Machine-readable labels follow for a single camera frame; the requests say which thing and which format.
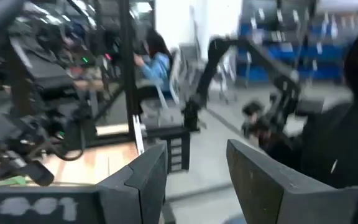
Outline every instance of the long black hair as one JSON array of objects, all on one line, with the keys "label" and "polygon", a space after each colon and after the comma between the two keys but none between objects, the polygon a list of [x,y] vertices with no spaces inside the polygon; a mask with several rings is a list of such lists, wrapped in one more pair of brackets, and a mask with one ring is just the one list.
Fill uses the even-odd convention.
[{"label": "long black hair", "polygon": [[172,68],[172,56],[169,52],[167,45],[165,44],[164,38],[155,30],[149,29],[146,34],[146,43],[149,47],[149,55],[154,58],[155,54],[162,53],[168,56],[170,68]]}]

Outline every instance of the blue denim jacket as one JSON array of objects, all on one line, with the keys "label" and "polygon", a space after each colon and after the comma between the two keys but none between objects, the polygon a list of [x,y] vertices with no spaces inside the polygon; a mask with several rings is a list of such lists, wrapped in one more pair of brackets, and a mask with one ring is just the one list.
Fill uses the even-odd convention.
[{"label": "blue denim jacket", "polygon": [[140,69],[149,80],[161,80],[162,91],[169,91],[170,61],[168,55],[157,53],[150,62],[145,61],[145,65]]}]

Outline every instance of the wooden floor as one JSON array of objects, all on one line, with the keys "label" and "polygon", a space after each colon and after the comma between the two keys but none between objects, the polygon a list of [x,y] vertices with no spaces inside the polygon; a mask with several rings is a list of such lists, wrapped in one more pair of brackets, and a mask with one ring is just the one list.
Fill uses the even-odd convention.
[{"label": "wooden floor", "polygon": [[[127,124],[98,128],[98,134],[126,131]],[[73,157],[77,153],[78,151],[73,151],[68,156]],[[97,184],[126,166],[137,156],[136,144],[131,142],[91,148],[79,159],[71,162],[50,156],[43,161],[43,164],[55,175],[55,182],[52,185]]]}]

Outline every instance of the red light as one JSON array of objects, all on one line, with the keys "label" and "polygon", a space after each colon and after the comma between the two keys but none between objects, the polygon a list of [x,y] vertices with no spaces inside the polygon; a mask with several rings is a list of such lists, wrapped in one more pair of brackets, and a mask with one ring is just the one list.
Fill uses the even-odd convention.
[{"label": "red light", "polygon": [[109,54],[104,54],[104,56],[106,56],[106,58],[107,58],[108,60],[111,60],[111,57],[110,57]]}]

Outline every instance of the person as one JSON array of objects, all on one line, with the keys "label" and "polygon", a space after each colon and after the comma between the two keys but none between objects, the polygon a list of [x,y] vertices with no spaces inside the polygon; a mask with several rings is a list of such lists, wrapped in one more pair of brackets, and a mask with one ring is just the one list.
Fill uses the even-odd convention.
[{"label": "person", "polygon": [[[146,61],[142,56],[134,54],[134,62],[140,67],[145,78],[160,85],[164,95],[169,94],[169,74],[172,67],[172,57],[163,37],[154,29],[149,29],[145,38],[145,49],[150,57]],[[143,110],[140,104],[150,98],[158,98],[155,86],[142,86],[137,89],[139,113]]]},{"label": "person", "polygon": [[358,37],[344,61],[353,99],[309,119],[293,149],[274,135],[254,133],[273,159],[335,188],[358,186]]}]

